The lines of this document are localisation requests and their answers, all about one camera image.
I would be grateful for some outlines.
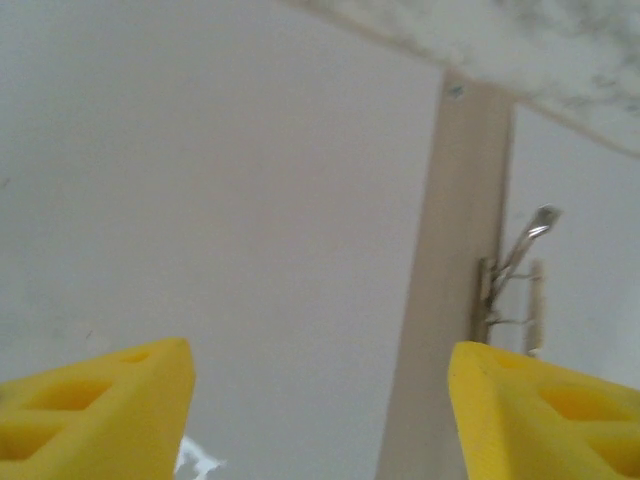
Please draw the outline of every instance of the white cabinet door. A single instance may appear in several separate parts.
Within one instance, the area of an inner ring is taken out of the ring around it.
[[[528,256],[546,266],[541,358],[640,387],[640,161],[518,108],[508,190],[507,248],[538,205],[564,211]],[[506,330],[496,343],[517,348]]]
[[[0,380],[185,336],[221,478],[372,479],[441,72],[263,0],[0,26]]]

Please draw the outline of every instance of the marble countertop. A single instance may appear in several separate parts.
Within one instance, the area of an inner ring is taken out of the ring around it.
[[[640,156],[636,0],[298,0]]]

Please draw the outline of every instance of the gray surface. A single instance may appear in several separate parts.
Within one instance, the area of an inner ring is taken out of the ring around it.
[[[187,336],[220,478],[373,478],[440,72],[267,1],[0,22],[0,379]]]

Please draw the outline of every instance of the screw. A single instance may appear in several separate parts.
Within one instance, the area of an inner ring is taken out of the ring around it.
[[[454,100],[458,100],[460,97],[464,95],[464,85],[454,85],[447,90],[447,95],[449,98],[453,98]]]

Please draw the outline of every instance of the wooden trim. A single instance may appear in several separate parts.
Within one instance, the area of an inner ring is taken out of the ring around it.
[[[499,251],[512,103],[447,74],[377,480],[466,478],[447,368],[470,337],[478,260]]]

